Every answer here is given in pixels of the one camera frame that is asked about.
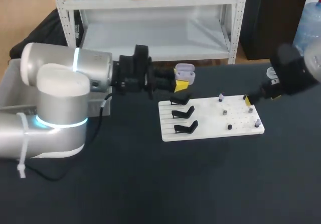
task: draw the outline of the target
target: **white pegboard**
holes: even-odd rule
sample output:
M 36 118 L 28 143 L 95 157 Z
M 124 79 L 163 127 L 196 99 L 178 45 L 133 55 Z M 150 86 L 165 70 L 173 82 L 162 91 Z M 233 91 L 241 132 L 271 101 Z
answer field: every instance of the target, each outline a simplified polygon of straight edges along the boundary
M 187 112 L 194 106 L 195 111 L 189 119 L 173 119 L 172 110 Z M 226 96 L 222 102 L 218 97 L 190 99 L 187 105 L 171 105 L 170 101 L 158 103 L 160 127 L 163 141 L 197 140 L 218 137 L 258 135 L 264 133 L 264 126 L 254 126 L 260 119 L 255 106 L 253 113 L 246 106 L 243 95 Z M 192 134 L 175 133 L 174 125 L 191 126 L 197 120 L 199 125 Z

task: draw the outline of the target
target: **cable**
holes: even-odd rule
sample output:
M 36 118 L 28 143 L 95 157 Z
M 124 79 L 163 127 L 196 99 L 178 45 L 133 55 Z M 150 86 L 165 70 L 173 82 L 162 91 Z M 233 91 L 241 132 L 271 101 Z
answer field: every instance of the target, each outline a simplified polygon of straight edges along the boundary
M 101 127 L 101 122 L 102 122 L 102 113 L 103 113 L 103 111 L 104 111 L 104 107 L 105 107 L 105 105 L 106 105 L 106 103 L 107 103 L 107 100 L 108 100 L 110 97 L 112 97 L 112 95 L 113 95 L 112 93 L 108 94 L 108 95 L 104 98 L 103 102 L 102 102 L 101 105 L 100 105 L 98 125 L 97 125 L 97 127 L 96 127 L 96 129 L 95 129 L 95 132 L 94 132 L 91 140 L 89 141 L 88 145 L 90 145 L 92 142 L 94 142 L 94 140 L 96 139 L 96 137 L 97 137 L 97 135 L 98 135 L 98 133 L 99 133 L 99 130 L 100 130 L 100 127 Z
M 101 123 L 102 123 L 103 110 L 104 110 L 104 108 L 105 108 L 105 105 L 106 105 L 106 103 L 107 103 L 107 100 L 108 100 L 112 95 L 113 95 L 113 93 L 108 94 L 108 95 L 104 98 L 103 102 L 102 102 L 101 105 L 100 105 L 98 125 L 97 125 L 97 127 L 96 127 L 96 129 L 95 129 L 95 132 L 94 132 L 93 136 L 91 137 L 90 141 L 86 144 L 87 146 L 90 146 L 90 145 L 94 142 L 94 140 L 96 139 L 96 137 L 97 137 L 97 135 L 98 135 L 98 133 L 99 133 L 99 131 L 100 131 L 100 127 L 101 127 Z M 73 167 L 73 165 L 76 163 L 76 161 L 80 159 L 80 157 L 82 156 L 82 154 L 83 154 L 83 151 L 81 151 L 80 153 L 78 153 L 78 155 L 76 156 L 76 159 L 74 160 L 74 162 L 72 163 L 72 165 L 70 166 L 70 168 L 69 168 L 65 173 L 63 173 L 61 176 L 59 176 L 58 178 L 53 178 L 53 177 L 47 176 L 46 174 L 44 174 L 44 173 L 41 172 L 40 170 L 37 170 L 36 168 L 34 168 L 34 167 L 30 166 L 30 165 L 25 164 L 25 166 L 26 166 L 26 169 L 33 171 L 34 173 L 36 173 L 37 175 L 39 175 L 39 176 L 42 177 L 43 179 L 48 180 L 48 181 L 51 181 L 51 182 L 56 182 L 56 181 L 62 180 L 62 179 L 67 175 L 67 173 L 70 171 L 70 169 L 71 169 L 71 168 Z M 17 160 L 8 160 L 8 161 L 9 161 L 9 162 L 14 162 L 14 163 L 17 163 L 17 162 L 19 163 L 19 161 L 17 161 Z

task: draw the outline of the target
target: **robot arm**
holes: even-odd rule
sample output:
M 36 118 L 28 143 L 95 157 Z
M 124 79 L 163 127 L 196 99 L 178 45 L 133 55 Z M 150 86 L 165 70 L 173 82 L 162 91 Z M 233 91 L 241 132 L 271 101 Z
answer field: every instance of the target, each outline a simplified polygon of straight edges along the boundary
M 175 92 L 188 87 L 184 83 L 186 81 L 176 79 L 173 69 L 165 72 L 155 70 L 147 46 L 136 45 L 133 56 L 120 56 L 119 61 L 112 61 L 111 53 L 29 43 L 21 58 L 23 82 L 37 86 L 38 71 L 48 63 L 84 74 L 90 80 L 90 90 L 94 92 L 106 92 L 112 86 L 114 91 L 122 94 L 144 90 L 152 98 L 156 89 Z
M 250 104 L 261 98 L 275 99 L 283 94 L 294 95 L 321 82 L 321 39 L 310 44 L 301 57 L 292 45 L 282 45 L 271 58 L 277 78 L 264 82 L 260 89 L 248 95 Z
M 88 94 L 156 89 L 171 92 L 189 83 L 176 79 L 173 69 L 153 68 L 147 46 L 136 46 L 133 56 L 112 61 L 110 53 L 30 43 L 22 54 L 21 77 L 37 87 L 37 116 L 0 115 L 0 158 L 64 158 L 84 146 Z

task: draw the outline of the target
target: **black bracket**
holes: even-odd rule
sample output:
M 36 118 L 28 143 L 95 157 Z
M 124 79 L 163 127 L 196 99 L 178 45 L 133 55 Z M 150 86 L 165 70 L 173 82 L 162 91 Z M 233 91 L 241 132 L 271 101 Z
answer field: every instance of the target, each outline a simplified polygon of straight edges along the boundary
M 199 122 L 197 122 L 197 120 L 195 120 L 190 127 L 185 127 L 182 125 L 174 125 L 175 134 L 177 133 L 192 134 L 198 125 L 199 125 Z
M 177 110 L 172 111 L 173 119 L 189 119 L 192 113 L 194 112 L 194 106 L 191 106 L 190 109 L 185 113 Z
M 171 105 L 187 105 L 187 103 L 189 102 L 190 98 L 191 98 L 191 94 L 187 94 L 185 96 L 185 98 L 179 98 L 179 97 L 174 97 L 172 96 L 170 98 L 170 101 L 171 101 Z

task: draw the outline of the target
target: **dark tabletop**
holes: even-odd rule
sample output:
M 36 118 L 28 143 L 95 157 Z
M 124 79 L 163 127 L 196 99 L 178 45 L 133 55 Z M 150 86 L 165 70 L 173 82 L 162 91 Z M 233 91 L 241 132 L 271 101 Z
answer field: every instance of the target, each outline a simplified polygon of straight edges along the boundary
M 256 90 L 267 67 L 197 68 L 193 98 Z M 265 133 L 257 136 L 163 142 L 159 100 L 168 96 L 114 96 L 96 141 L 59 182 L 30 171 L 19 179 L 14 164 L 1 162 L 0 222 L 321 223 L 321 86 L 262 100 Z M 58 166 L 33 162 L 48 172 Z

